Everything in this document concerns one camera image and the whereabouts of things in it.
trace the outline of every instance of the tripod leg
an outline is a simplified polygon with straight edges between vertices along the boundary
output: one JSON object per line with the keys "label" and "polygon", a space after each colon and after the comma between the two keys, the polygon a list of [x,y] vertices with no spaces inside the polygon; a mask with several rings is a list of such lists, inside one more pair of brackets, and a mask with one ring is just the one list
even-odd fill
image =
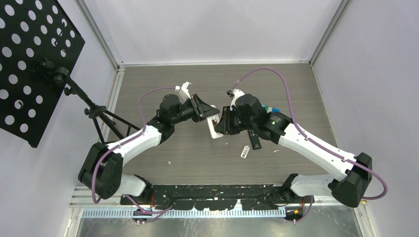
{"label": "tripod leg", "polygon": [[119,121],[121,121],[121,122],[125,123],[125,124],[126,124],[126,125],[128,125],[128,126],[133,127],[134,129],[136,129],[136,130],[138,130],[138,131],[140,130],[140,128],[139,128],[139,127],[135,126],[134,124],[132,124],[132,123],[128,122],[127,120],[125,120],[125,119],[123,119],[123,118],[119,117],[118,115],[116,115],[116,114],[114,114],[114,113],[112,113],[112,112],[110,112],[110,111],[108,111],[108,110],[104,111],[104,113],[106,113],[106,114],[108,114],[108,115],[110,115],[110,116],[112,116],[112,117],[116,118],[117,120],[119,120]]}
{"label": "tripod leg", "polygon": [[99,135],[100,142],[102,144],[105,144],[105,139],[103,139],[102,131],[100,131],[100,127],[96,118],[93,118],[93,123],[94,123],[94,126],[96,127],[97,134]]}
{"label": "tripod leg", "polygon": [[115,133],[115,135],[119,138],[119,139],[124,139],[125,136],[122,135],[122,133],[119,131],[119,129],[113,124],[113,121],[110,120],[110,118],[108,118],[106,115],[104,114],[100,114],[99,118],[101,120],[103,120],[103,122]]}

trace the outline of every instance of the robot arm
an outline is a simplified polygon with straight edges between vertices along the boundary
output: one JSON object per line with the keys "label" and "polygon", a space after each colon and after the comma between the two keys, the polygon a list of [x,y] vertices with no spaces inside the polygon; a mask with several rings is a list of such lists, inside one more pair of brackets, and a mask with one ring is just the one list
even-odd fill
{"label": "robot arm", "polygon": [[106,165],[101,165],[97,172],[96,194],[102,199],[122,194],[148,199],[151,192],[148,192],[147,186],[151,186],[151,184],[140,176],[122,174],[123,166],[143,151],[167,140],[174,133],[175,124],[189,119],[200,122],[220,112],[203,102],[197,94],[189,95],[188,85],[190,83],[186,82],[182,87],[176,88],[179,95],[185,100],[183,104],[180,103],[178,96],[174,94],[166,95],[157,110],[157,114],[141,131],[108,145],[94,144],[84,161],[78,180],[91,188],[93,171],[98,160],[105,152],[113,149],[103,160],[102,164]]}
{"label": "robot arm", "polygon": [[[304,176],[291,174],[283,184],[283,196],[289,201],[307,195],[333,196],[341,203],[357,207],[367,189],[371,175],[346,162],[352,160],[372,168],[372,159],[361,153],[355,156],[342,151],[315,137],[304,128],[304,137],[292,119],[280,112],[266,112],[259,100],[241,90],[228,91],[231,105],[223,107],[221,120],[215,131],[234,135],[243,130],[252,130],[260,138],[290,148],[321,166],[328,174]],[[313,139],[318,145],[309,141]],[[343,156],[343,160],[320,148],[320,146]]]}

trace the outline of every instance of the barcode sticker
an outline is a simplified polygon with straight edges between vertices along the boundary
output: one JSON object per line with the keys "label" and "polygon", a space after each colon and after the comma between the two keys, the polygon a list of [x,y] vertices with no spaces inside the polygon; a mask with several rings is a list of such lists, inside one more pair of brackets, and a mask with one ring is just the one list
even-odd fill
{"label": "barcode sticker", "polygon": [[245,146],[245,147],[243,148],[243,151],[242,151],[242,155],[241,155],[241,157],[242,157],[242,158],[246,158],[246,157],[248,156],[249,150],[250,150],[249,146]]}

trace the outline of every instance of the white panel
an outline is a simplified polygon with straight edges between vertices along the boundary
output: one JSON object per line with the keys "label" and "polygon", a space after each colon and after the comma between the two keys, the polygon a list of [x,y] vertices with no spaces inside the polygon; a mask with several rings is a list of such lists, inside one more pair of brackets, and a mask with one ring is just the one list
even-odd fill
{"label": "white panel", "polygon": [[[59,2],[86,41],[71,76],[93,101],[105,104],[114,68],[74,1]],[[78,172],[97,139],[84,108],[77,96],[63,94],[36,149],[0,130],[0,236],[64,235]]]}
{"label": "white panel", "polygon": [[308,61],[340,0],[95,0],[125,64]]}
{"label": "white panel", "polygon": [[[418,22],[417,0],[352,1],[314,67],[339,147],[369,154],[388,184],[369,201],[377,236],[418,235]],[[373,178],[366,196],[381,191]]]}

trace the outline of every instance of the black stand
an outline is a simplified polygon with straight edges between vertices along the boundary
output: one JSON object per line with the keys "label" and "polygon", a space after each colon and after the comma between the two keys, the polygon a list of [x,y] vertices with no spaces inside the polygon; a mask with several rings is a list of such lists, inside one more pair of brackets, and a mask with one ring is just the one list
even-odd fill
{"label": "black stand", "polygon": [[[64,89],[64,94],[69,95],[78,95],[80,99],[82,99],[89,108],[84,109],[84,114],[87,115],[90,119],[93,120],[94,126],[96,128],[97,134],[99,135],[100,142],[102,144],[106,144],[105,139],[103,138],[102,131],[100,130],[99,123],[97,122],[97,118],[99,117],[114,133],[119,139],[124,139],[125,137],[129,136],[129,132],[131,128],[136,130],[140,130],[139,127],[135,126],[134,124],[126,121],[125,119],[117,116],[116,114],[110,112],[106,109],[106,106],[98,106],[96,105],[87,94],[77,85],[75,81],[73,81],[69,75],[69,70],[64,67],[56,67],[54,63],[48,61],[46,58],[43,58],[41,62],[41,67],[48,71],[49,74],[54,74],[54,82],[55,83],[66,83],[70,86],[70,88]],[[120,122],[128,125],[128,129],[126,131],[126,135],[123,135],[121,131],[115,126],[116,123],[112,121],[108,116],[111,116]]]}

